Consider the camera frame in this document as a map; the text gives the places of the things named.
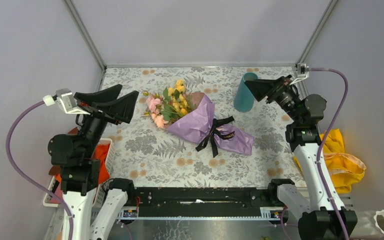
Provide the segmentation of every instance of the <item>blue cup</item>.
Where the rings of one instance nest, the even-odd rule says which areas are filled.
[[[255,98],[245,85],[245,81],[256,79],[258,79],[258,76],[253,72],[247,72],[242,76],[239,87],[237,88],[236,97],[233,101],[234,108],[239,112],[246,113],[253,108]]]

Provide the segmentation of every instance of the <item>yellow bag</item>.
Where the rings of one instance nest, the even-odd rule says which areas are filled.
[[[323,154],[336,192],[338,194],[351,192],[351,185],[363,179],[366,165],[357,157],[345,153],[344,139],[339,129],[333,129],[327,135]],[[293,159],[301,169],[298,159],[296,157]]]

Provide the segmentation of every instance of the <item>pink rose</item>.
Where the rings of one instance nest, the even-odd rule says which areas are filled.
[[[154,98],[153,96],[149,96],[148,99],[146,99],[146,104],[148,105],[149,110],[156,114],[160,113],[160,110],[157,108],[157,106],[160,106],[161,103],[161,99]]]
[[[161,114],[155,117],[154,122],[156,126],[159,127],[160,129],[164,128],[164,124],[169,123],[168,121],[164,121],[164,116]]]

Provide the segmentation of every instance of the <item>floral tablecloth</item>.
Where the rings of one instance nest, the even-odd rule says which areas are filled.
[[[123,85],[121,94],[133,90],[162,93],[176,80],[184,79],[188,92],[204,92],[216,104],[215,117],[233,116],[235,126],[255,137],[252,155],[219,148],[213,158],[211,147],[197,152],[187,142],[156,127],[142,94],[130,124],[109,124],[103,137],[114,141],[116,158],[111,177],[128,178],[137,187],[267,187],[273,178],[290,178],[305,187],[293,161],[285,128],[291,119],[275,103],[255,102],[251,111],[233,107],[239,82],[246,72],[262,79],[277,79],[291,67],[156,67],[108,68],[102,89]]]

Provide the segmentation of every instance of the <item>white basket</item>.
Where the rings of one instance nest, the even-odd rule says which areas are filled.
[[[106,159],[105,159],[105,166],[106,166],[106,170],[111,175],[111,173],[113,172],[113,161],[116,157],[114,146],[113,146],[113,140],[111,140],[111,138],[101,138],[98,144],[99,145],[109,144],[108,154],[106,155]],[[54,188],[54,184],[56,181],[57,180],[55,179],[55,176],[53,176],[52,180],[49,183],[49,187],[47,188],[49,191],[52,191],[52,188]],[[104,184],[98,185],[96,196],[93,199],[93,204],[92,204],[92,207],[94,208],[100,208],[104,203],[104,199],[105,199],[105,187],[103,186]],[[43,198],[43,205],[45,207],[54,207],[54,208],[58,207],[59,203],[50,203],[51,198],[52,197],[46,193],[45,197]]]

